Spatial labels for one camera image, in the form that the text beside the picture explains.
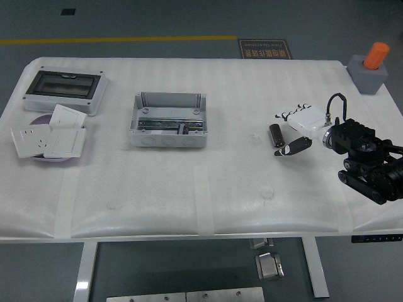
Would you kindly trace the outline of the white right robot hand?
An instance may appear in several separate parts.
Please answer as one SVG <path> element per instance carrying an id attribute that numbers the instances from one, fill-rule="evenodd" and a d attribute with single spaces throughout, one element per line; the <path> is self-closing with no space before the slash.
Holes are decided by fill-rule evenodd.
<path id="1" fill-rule="evenodd" d="M 321 142 L 325 148 L 332 149 L 331 127 L 328 114 L 314 106 L 300 106 L 294 112 L 281 116 L 288 125 L 301 134 L 301 137 L 274 152 L 277 157 L 295 155 L 311 147 L 312 141 Z"/>

